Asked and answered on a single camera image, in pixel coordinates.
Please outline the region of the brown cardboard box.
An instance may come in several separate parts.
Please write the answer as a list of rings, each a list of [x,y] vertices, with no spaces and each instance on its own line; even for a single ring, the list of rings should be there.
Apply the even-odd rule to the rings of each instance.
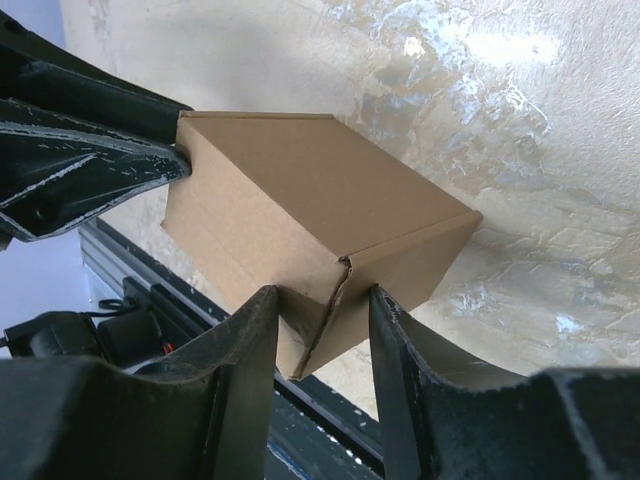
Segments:
[[[367,338],[372,286],[426,302],[482,219],[330,115],[185,112],[176,143],[163,229],[229,308],[278,288],[289,379]]]

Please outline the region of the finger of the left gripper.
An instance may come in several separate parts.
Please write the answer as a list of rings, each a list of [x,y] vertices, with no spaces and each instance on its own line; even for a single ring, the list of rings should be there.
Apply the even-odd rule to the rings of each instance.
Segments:
[[[64,234],[149,190],[186,178],[176,113],[134,107],[91,118],[1,103],[1,236]]]
[[[115,77],[1,14],[1,98],[163,144],[188,105]]]

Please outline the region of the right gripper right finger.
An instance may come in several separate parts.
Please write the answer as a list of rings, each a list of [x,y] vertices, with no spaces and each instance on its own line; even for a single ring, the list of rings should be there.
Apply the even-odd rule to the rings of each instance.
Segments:
[[[369,337],[387,478],[638,477],[637,369],[522,377],[436,334],[380,287]]]

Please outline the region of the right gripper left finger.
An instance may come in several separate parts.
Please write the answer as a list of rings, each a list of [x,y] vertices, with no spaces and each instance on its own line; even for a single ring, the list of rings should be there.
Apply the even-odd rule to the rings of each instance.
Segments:
[[[236,312],[267,290],[260,288]],[[5,479],[213,479],[209,378],[128,374],[88,356],[1,364]]]

